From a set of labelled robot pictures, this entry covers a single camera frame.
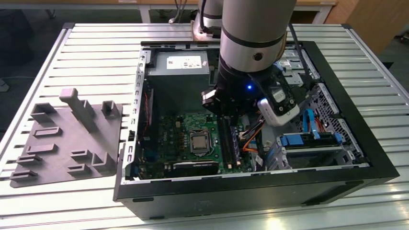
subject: motherboard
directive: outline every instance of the motherboard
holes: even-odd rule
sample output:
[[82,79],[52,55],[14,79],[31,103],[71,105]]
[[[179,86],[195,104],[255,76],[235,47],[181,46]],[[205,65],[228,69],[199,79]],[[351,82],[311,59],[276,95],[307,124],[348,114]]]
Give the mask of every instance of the motherboard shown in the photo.
[[[235,138],[244,130],[235,129]],[[213,114],[181,114],[159,118],[157,155],[147,153],[151,163],[145,164],[149,179],[175,177],[169,171],[192,174],[241,173],[252,170],[251,158],[240,157],[240,165],[232,167],[224,162],[217,117]]]

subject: table leg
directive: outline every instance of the table leg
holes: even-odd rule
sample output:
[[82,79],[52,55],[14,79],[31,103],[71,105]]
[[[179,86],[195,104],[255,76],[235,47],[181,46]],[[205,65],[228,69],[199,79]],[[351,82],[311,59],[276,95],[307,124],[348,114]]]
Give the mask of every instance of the table leg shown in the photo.
[[331,13],[332,6],[321,6],[319,13],[315,16],[313,24],[324,24]]
[[141,12],[141,23],[151,23],[149,5],[139,5]]
[[56,18],[56,10],[54,10],[54,11],[46,10],[46,13],[47,13],[50,19],[55,19]]

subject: wooden cabinet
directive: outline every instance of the wooden cabinet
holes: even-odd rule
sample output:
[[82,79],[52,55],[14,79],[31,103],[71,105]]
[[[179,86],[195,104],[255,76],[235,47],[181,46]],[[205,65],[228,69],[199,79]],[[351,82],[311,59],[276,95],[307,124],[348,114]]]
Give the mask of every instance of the wooden cabinet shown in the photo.
[[409,0],[339,0],[327,24],[351,24],[376,54],[409,22]]

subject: floor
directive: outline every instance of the floor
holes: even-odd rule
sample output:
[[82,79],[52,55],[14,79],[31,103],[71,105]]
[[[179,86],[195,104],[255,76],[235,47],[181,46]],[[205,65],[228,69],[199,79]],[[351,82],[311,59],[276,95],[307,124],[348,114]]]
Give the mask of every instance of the floor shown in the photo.
[[[62,31],[63,24],[66,22],[141,23],[141,17],[136,10],[58,10],[56,18],[52,20],[42,10],[27,10],[24,14],[36,34],[30,40],[34,59],[30,63],[18,67],[0,63],[0,78],[11,87],[8,92],[0,92],[0,140]],[[176,11],[164,13],[164,17],[160,16],[157,11],[151,11],[152,23],[167,23],[175,15]],[[181,22],[188,23],[189,21],[189,11],[185,11]],[[409,90],[409,45],[393,40],[380,55],[380,59],[383,62],[395,62],[391,72]]]

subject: red cable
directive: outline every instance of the red cable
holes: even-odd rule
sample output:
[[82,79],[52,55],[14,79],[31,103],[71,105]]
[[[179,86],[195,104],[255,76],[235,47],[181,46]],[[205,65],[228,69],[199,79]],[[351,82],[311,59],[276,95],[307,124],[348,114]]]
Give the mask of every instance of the red cable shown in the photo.
[[149,127],[149,110],[148,110],[148,94],[145,92],[145,111],[147,111],[147,125],[145,130],[143,131],[143,136],[145,136],[147,129]]

